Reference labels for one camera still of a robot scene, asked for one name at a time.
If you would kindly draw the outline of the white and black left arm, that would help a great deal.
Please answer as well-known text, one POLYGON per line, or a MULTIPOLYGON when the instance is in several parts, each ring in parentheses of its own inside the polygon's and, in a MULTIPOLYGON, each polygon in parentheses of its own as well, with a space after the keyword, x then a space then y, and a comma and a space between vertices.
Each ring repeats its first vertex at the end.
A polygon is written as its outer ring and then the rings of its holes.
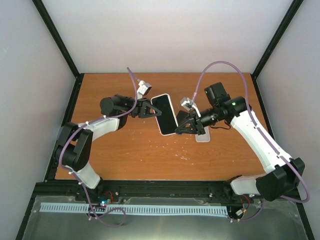
POLYGON ((86 195, 92 201, 103 198, 104 188, 99 185, 101 177, 89 163, 92 142, 106 134, 123 128, 128 116, 141 119, 158 117, 162 111, 147 98, 135 99, 116 94, 100 101, 102 117, 75 124, 66 123, 54 147, 58 165, 73 175, 79 185, 87 187, 86 195))

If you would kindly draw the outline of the small black phone white case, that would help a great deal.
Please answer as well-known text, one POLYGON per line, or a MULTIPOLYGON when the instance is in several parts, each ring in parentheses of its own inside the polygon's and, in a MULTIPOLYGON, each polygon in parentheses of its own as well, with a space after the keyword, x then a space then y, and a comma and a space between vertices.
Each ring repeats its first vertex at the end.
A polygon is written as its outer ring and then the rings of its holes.
POLYGON ((164 93, 154 96, 150 102, 156 109, 161 111, 161 115, 155 117, 160 134, 163 136, 174 135, 178 122, 170 95, 164 93))

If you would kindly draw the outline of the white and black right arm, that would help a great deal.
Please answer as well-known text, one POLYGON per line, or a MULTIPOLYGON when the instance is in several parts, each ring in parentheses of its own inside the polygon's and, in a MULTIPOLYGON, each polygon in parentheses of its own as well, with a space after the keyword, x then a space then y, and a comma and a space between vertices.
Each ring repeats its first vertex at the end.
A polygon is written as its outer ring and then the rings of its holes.
POLYGON ((211 108, 199 111, 190 98, 183 98, 181 106, 187 111, 175 132, 204 135, 206 127, 220 121, 235 129, 258 157, 264 174, 236 176, 230 188, 236 195, 252 194, 271 202, 296 189, 302 182, 305 163, 284 151, 259 122, 256 114, 242 96, 231 98, 222 83, 205 88, 211 108))

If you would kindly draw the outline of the white silicone phone case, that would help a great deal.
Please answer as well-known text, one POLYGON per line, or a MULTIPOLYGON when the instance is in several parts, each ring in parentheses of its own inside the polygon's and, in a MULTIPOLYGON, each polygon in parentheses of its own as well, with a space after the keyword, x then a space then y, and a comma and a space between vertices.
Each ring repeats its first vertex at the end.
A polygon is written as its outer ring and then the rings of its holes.
POLYGON ((196 141, 197 143, 208 143, 208 142, 210 142, 211 137, 210 137, 209 127, 206 126, 206 127, 204 128, 204 131, 205 131, 204 134, 196 135, 196 136, 195 136, 195 141, 196 141))

